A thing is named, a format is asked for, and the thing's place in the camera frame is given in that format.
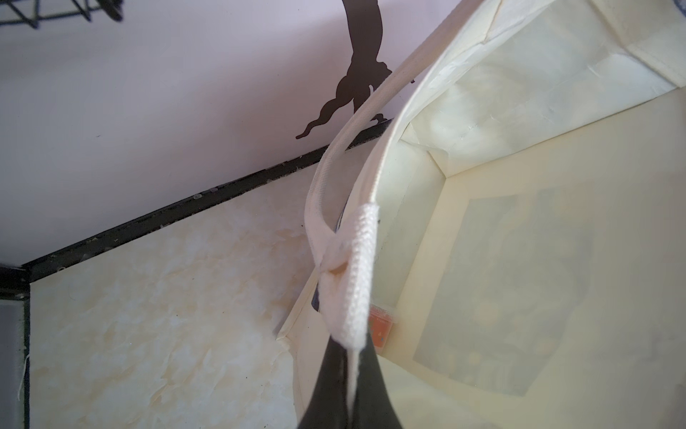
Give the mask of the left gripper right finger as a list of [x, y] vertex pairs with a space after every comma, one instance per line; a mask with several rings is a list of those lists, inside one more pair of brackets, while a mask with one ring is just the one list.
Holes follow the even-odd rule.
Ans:
[[389, 399], [371, 334], [367, 334], [366, 346], [360, 352], [356, 400], [350, 424], [351, 428], [361, 429], [402, 428]]

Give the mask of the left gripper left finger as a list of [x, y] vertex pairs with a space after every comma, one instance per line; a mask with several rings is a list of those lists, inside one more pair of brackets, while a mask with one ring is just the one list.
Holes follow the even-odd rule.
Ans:
[[313, 396], [301, 418], [299, 429], [344, 429], [348, 427], [347, 351], [328, 340]]

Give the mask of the cream canvas tote bag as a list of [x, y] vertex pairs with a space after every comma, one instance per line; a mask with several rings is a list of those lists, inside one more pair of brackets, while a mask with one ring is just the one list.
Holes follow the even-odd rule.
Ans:
[[462, 1], [327, 148], [280, 338], [348, 427], [371, 305], [402, 428], [685, 425], [685, 5]]

